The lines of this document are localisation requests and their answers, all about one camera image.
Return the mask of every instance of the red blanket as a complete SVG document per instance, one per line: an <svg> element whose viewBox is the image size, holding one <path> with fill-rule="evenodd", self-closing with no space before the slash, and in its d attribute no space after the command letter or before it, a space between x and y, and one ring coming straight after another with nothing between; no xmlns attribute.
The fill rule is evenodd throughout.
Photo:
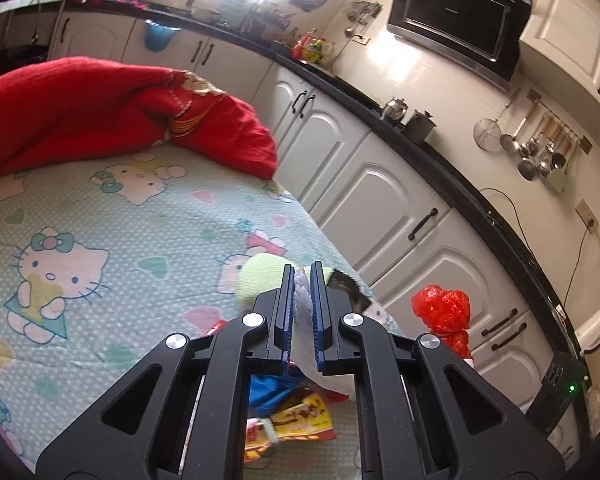
<svg viewBox="0 0 600 480"><path fill-rule="evenodd" d="M0 176L171 138L260 178L276 171L253 108L190 72L68 57L0 76Z"/></svg>

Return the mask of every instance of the power outlet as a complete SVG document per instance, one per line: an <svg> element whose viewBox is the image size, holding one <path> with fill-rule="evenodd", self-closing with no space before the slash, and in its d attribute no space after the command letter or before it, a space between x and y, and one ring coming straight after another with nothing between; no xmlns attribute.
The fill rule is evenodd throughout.
<svg viewBox="0 0 600 480"><path fill-rule="evenodd" d="M576 206L576 213L582 218L584 225L588 226L590 221L593 220L593 227L589 229L592 233L598 230L598 219L593 215L593 212L589 208L589 205L584 201L580 200L580 203Z"/></svg>

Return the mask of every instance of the electrical cord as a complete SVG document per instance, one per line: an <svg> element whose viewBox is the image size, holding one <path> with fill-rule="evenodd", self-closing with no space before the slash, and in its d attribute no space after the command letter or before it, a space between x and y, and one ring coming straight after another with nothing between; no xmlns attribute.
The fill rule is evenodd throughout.
<svg viewBox="0 0 600 480"><path fill-rule="evenodd" d="M526 240L525 230L522 228L522 224L520 223L520 217L518 216L518 210L516 209L516 205L513 203L513 200L510 199L508 194L506 194L505 192L500 191L499 189L496 189L494 187L484 187L484 188L480 189L480 192L483 192L483 191L495 191L496 193L500 193L504 198L509 200L509 203L511 204L511 206L513 208L513 212L516 214L516 221L518 222L518 227L520 228L520 232L522 233L522 238L525 241L526 248L529 249L529 252L533 256L534 260L537 261L538 259L536 258L536 255L531 250L531 245L529 245L529 242Z"/></svg>
<svg viewBox="0 0 600 480"><path fill-rule="evenodd" d="M513 207L513 212L516 214L516 220L518 221L518 227L520 228L520 232L522 233L522 238L525 241L526 248L529 249L529 252L532 254L533 258L537 261L538 259L536 258L536 255L531 250L531 246L529 245L529 242L526 240L525 231L522 228L522 224L520 223L520 217L518 216L518 210L516 209L516 205L513 203L513 200L510 199L509 195L507 195L505 192L503 192L499 189L496 189L494 187L485 187L485 188L480 189L480 192L483 192L483 191L495 191L496 193L500 193L504 198L509 200L509 203ZM566 305L567 305L567 298L569 297L571 285L573 284L573 279L576 275L576 271L578 270L578 266L580 265L580 257L582 256L582 247L584 246L584 240L587 237L587 233L590 232L589 230L593 227L593 225L594 225L593 220L589 220L589 222L587 222L587 227L584 231L584 234L582 235L582 240L580 241L580 248L578 249L578 259L576 260L575 267L573 267L573 272L571 273L571 279L569 280L569 286L567 287L567 293L564 295L564 301L562 302L562 307L566 307Z"/></svg>
<svg viewBox="0 0 600 480"><path fill-rule="evenodd" d="M587 222L587 227L584 229L584 234L582 235L582 240L580 241L580 248L578 249L578 259L576 260L576 266L573 267L573 273L571 274L571 279L569 280L569 286L567 287L567 293L564 295L564 301L562 302L562 307L565 308L567 306L567 298L569 297L569 291L571 290L571 284L573 283L573 278L576 275L576 271L578 270L578 265L580 264L580 257L582 256L582 247L584 246L584 240L589 233L589 229L593 227L593 220L589 220Z"/></svg>

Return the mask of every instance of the red plastic bag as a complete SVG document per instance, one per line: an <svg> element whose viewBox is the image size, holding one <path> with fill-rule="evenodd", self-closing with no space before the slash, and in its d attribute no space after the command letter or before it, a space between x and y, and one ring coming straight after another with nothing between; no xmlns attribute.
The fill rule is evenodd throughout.
<svg viewBox="0 0 600 480"><path fill-rule="evenodd" d="M429 285L411 298L411 308L431 333L443 339L462 359L471 359L469 328L471 305L462 290Z"/></svg>

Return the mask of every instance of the yellow package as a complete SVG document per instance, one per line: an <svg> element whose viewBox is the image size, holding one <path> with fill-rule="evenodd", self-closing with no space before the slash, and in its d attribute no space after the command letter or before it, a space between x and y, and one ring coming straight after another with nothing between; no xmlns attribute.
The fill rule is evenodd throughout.
<svg viewBox="0 0 600 480"><path fill-rule="evenodd" d="M271 432L275 434L274 438L270 438ZM252 462L261 458L276 442L334 438L336 433L327 406L318 394L311 394L297 406L274 413L269 418L250 418L247 421L244 461Z"/></svg>

